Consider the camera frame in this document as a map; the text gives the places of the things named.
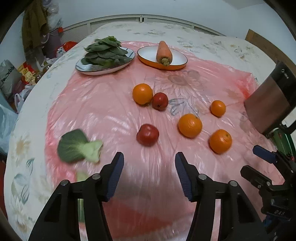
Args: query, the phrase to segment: bolt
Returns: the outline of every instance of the bolt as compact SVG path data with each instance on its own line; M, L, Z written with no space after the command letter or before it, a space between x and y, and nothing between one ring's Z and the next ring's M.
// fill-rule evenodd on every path
M230 181L230 185L233 186L233 187L236 187L237 186L237 182L236 181Z
M205 174L199 174L198 178L201 179L201 180L206 180L207 176Z
M92 179L94 179L94 180L98 180L98 179L100 179L100 178L101 178L101 175L98 174L98 173L93 174L93 176L92 176Z
M60 182L60 184L61 184L62 186L65 186L65 185L68 184L68 182L69 182L68 180L63 180L63 181Z

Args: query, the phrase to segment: blue-rimmed plate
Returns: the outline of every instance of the blue-rimmed plate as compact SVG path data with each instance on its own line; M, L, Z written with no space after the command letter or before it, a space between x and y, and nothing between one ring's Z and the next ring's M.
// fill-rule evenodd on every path
M86 75L103 75L103 74L110 74L113 72L116 72L120 69L123 69L124 67L128 66L132 60L135 58L135 52L129 48L124 48L121 47L122 49L126 50L128 53L126 54L127 57L131 58L131 60L125 64L119 65L119 66L115 66L113 68L107 68L107 69L101 69L99 66L97 65L92 65L92 64L88 64L88 65L84 65L82 64L81 60L84 58L82 57L81 59L79 59L79 61L76 63L75 68L81 72L82 74L86 74Z

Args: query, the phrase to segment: red apple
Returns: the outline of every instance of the red apple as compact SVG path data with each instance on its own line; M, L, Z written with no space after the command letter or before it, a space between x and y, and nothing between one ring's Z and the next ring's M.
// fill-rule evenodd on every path
M156 93L152 98L152 107L154 109L163 111L168 106L168 97L166 94L159 92Z
M153 146L159 137L158 129L150 124L143 124L138 133L137 133L137 141L143 146Z

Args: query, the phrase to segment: wooden headboard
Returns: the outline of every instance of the wooden headboard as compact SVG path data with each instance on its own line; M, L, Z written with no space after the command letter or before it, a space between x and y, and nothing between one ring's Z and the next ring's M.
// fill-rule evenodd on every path
M247 33L246 40L261 49L275 63L277 63L278 61L284 62L294 73L294 75L296 75L296 65L277 46L269 42L267 39L263 38L261 35L255 33L251 29L249 29Z

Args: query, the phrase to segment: white wall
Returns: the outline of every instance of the white wall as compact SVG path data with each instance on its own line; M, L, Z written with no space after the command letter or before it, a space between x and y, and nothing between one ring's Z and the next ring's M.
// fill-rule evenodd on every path
M16 68L26 61L22 46L23 16L24 13L15 20L0 44L0 63L8 59Z
M59 9L64 27L108 15L154 14L191 21L226 36L241 39L245 39L250 28L276 45L296 63L296 41L277 13L263 0L252 1L257 5L241 9L238 9L239 6L248 6L249 0L235 2L234 4L234 0L59 0Z

